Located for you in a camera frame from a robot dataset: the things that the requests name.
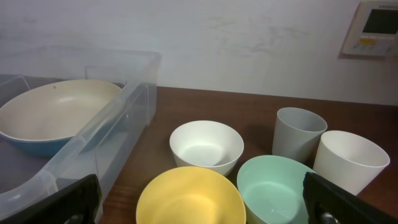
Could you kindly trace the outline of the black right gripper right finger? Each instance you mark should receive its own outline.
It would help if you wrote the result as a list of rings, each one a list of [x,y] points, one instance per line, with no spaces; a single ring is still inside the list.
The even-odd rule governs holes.
[[[374,208],[314,172],[305,174],[303,199],[310,224],[397,224],[396,218]]]

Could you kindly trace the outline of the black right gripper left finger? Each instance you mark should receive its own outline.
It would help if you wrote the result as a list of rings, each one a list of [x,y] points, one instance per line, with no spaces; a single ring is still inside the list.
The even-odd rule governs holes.
[[[95,223],[100,183],[90,174],[53,195],[2,220],[3,224]]]

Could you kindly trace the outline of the beige plate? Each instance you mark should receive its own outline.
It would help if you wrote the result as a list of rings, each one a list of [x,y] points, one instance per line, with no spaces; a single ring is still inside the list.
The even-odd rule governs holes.
[[[1,107],[1,136],[27,142],[71,138],[120,91],[104,80],[69,80],[34,88]]]

